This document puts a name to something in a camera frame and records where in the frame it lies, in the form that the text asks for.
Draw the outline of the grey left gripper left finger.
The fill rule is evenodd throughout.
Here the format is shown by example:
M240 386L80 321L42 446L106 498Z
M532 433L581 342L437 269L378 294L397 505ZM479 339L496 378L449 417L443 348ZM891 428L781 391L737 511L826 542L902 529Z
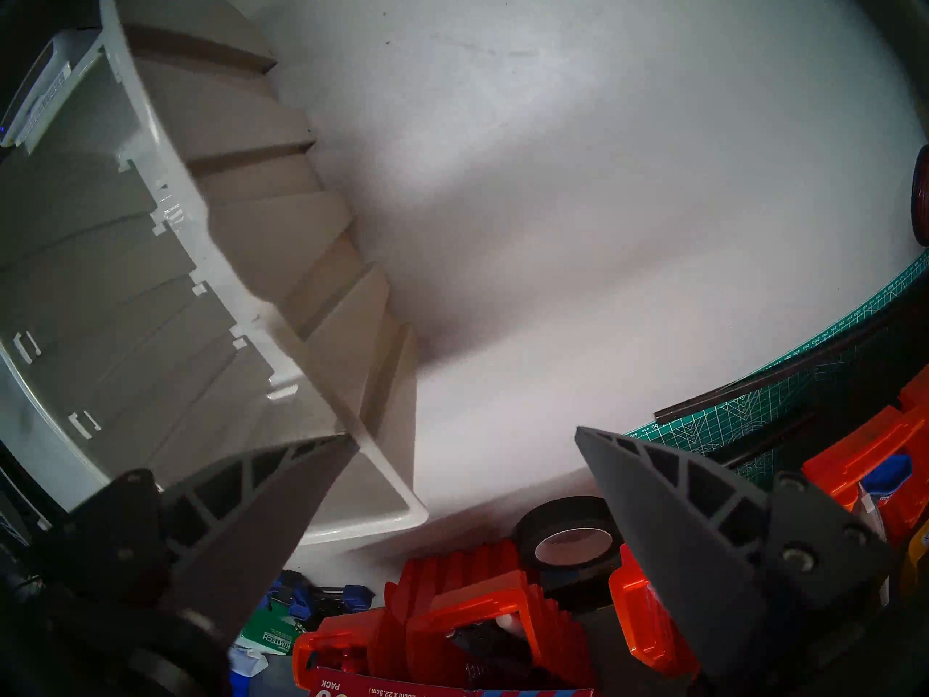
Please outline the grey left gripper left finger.
M225 457L160 491L115 478L40 536L30 696L231 696L229 647L359 447Z

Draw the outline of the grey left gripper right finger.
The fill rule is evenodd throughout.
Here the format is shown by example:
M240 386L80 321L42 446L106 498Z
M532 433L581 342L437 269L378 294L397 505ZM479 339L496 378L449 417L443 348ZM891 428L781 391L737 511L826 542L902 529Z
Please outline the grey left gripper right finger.
M880 607L891 546L802 473L766 492L697 453L587 427L575 443L704 693L789 693Z

